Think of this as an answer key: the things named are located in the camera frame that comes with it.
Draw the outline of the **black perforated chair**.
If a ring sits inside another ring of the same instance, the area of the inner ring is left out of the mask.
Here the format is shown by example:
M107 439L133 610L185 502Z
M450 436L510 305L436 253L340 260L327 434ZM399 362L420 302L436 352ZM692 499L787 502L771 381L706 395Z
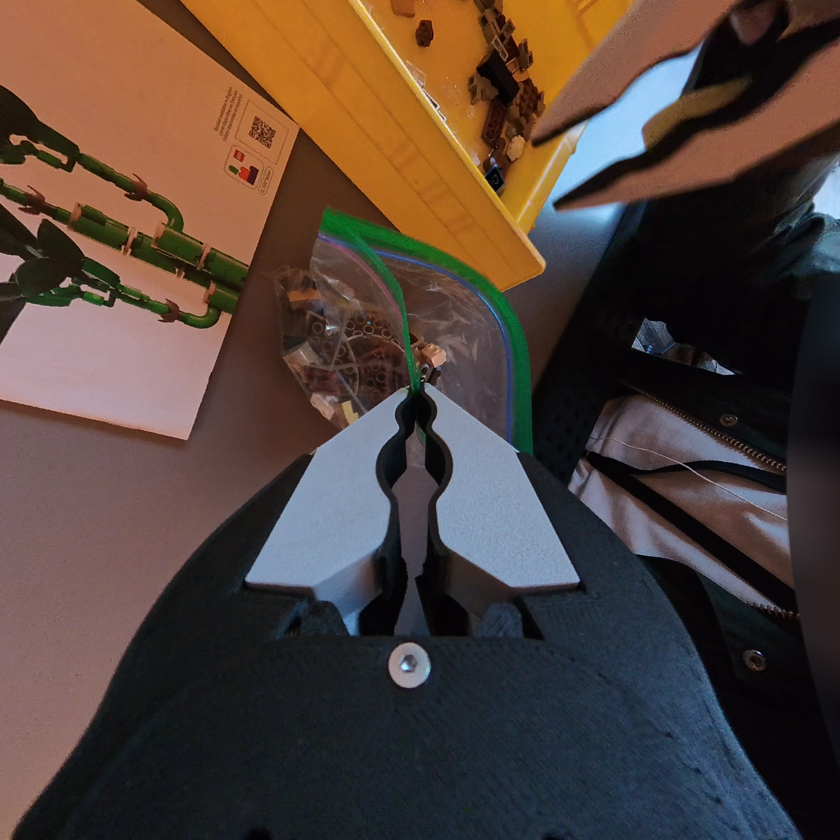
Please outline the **black perforated chair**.
M620 375L643 318L577 310L534 393L534 456L567 485Z

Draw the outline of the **yellow plastic storage bin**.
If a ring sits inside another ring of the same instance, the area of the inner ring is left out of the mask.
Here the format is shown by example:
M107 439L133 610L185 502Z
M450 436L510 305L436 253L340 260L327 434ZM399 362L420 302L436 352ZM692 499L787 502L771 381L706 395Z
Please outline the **yellow plastic storage bin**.
M190 13L402 234L500 291L544 270L528 232L582 126L527 149L494 192L384 33L391 2L189 0ZM630 2L504 2L544 103Z

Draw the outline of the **white shirt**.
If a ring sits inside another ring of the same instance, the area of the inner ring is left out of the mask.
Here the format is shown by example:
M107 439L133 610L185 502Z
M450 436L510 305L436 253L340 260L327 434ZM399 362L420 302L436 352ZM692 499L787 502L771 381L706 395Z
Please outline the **white shirt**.
M611 398L569 489L636 554L687 565L751 605L794 615L786 468L634 393Z

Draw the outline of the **grey desk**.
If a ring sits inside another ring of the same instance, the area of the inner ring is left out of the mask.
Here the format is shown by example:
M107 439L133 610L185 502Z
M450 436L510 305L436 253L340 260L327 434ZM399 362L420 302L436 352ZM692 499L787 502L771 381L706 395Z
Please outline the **grey desk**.
M149 13L264 92L181 2ZM3 398L3 837L78 746L180 566L336 434L279 358L269 276L309 266L327 207L393 227L298 133L189 438Z

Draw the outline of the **dark green jacket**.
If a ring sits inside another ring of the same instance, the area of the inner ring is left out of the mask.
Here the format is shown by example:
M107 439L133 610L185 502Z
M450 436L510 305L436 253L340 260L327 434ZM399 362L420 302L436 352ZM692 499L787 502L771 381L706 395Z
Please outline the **dark green jacket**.
M630 349L618 397L658 398L786 468L810 293L837 271L835 221L803 199L787 211L756 211L756 220L729 208L734 201L702 213L677 198L644 211L626 246L630 313L660 322L678 347L711 356L712 369ZM797 801L792 809L818 809L837 795L837 759L802 610L751 605L684 562L643 557L686 620L720 703L770 788Z

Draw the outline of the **small cluster of toy bricks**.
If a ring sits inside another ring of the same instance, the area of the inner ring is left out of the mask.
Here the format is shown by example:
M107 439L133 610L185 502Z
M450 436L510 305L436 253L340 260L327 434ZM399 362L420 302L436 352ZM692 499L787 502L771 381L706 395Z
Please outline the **small cluster of toy bricks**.
M281 267L281 358L311 405L339 429L408 388L403 319L369 270L343 282L316 267Z

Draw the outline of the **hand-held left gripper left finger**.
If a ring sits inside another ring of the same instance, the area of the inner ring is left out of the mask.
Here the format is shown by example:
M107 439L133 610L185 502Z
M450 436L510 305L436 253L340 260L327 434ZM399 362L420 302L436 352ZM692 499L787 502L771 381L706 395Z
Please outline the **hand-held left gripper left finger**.
M330 602L351 636L422 627L426 472L408 388L321 444L256 554L254 590Z

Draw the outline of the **clear zip bag green seal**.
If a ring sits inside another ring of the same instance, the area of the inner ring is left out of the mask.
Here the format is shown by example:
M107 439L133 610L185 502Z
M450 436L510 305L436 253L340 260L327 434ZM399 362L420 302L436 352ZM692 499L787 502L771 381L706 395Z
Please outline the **clear zip bag green seal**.
M327 208L309 267L343 282L369 270L403 319L408 388L436 385L519 452L534 452L531 362L506 297L458 258Z

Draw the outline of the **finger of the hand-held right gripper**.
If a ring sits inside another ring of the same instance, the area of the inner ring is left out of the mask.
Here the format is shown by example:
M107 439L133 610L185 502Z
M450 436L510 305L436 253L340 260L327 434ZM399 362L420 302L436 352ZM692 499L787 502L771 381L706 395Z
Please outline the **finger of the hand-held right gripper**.
M644 149L561 194L586 208L729 183L766 162L837 151L837 37L784 37L766 67L680 95L643 126Z
M736 0L637 0L574 70L531 131L543 144L608 109L652 66L687 55Z

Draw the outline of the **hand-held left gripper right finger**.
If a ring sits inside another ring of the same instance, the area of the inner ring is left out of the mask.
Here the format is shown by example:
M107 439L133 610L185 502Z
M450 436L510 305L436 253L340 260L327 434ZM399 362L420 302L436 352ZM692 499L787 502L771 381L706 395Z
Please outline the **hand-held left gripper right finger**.
M525 595L582 582L519 452L434 385L425 385L425 618L431 636L468 636L470 618Z

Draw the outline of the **pile of toy building bricks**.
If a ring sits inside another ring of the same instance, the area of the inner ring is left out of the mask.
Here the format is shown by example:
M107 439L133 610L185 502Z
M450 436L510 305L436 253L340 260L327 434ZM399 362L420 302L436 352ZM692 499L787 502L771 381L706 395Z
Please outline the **pile of toy building bricks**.
M544 92L531 79L528 37L504 2L391 2L384 33L483 179L501 192L544 111Z

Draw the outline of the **plant building instruction booklet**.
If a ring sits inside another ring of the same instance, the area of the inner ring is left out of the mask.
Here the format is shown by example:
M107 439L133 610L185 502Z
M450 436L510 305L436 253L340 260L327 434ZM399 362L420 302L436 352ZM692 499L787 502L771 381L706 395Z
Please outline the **plant building instruction booklet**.
M189 438L298 125L138 2L0 2L3 398Z

